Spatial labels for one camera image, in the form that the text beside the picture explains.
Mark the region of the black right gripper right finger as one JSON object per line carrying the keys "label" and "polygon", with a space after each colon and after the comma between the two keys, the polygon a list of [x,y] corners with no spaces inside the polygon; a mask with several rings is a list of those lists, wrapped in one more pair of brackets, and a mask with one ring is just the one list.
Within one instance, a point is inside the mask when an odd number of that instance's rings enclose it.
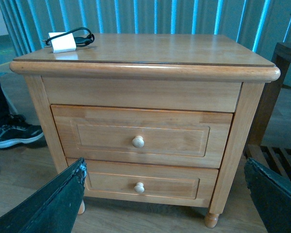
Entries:
{"label": "black right gripper right finger", "polygon": [[291,181],[253,158],[244,166],[251,199],[269,233],[291,233]]}

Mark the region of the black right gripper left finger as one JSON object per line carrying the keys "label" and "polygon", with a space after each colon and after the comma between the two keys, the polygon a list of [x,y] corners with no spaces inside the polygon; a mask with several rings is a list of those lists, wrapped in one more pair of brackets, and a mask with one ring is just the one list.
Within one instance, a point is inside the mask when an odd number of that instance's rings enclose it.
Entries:
{"label": "black right gripper left finger", "polygon": [[84,196],[87,168],[78,159],[0,217],[0,233],[69,233]]}

